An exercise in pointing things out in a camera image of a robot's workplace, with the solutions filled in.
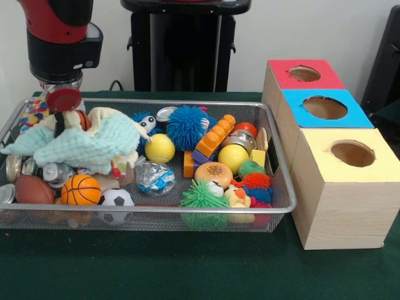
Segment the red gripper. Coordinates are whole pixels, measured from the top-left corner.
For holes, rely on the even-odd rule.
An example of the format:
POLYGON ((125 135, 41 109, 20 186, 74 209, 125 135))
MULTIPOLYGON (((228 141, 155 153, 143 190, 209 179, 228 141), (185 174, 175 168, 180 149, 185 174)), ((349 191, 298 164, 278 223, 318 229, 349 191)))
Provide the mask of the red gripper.
POLYGON ((57 138, 65 130, 65 120, 61 112, 76 109, 81 103, 82 96, 79 90, 65 87, 53 92, 48 92, 45 96, 45 100, 49 110, 56 112, 54 114, 56 119, 54 137, 57 138))

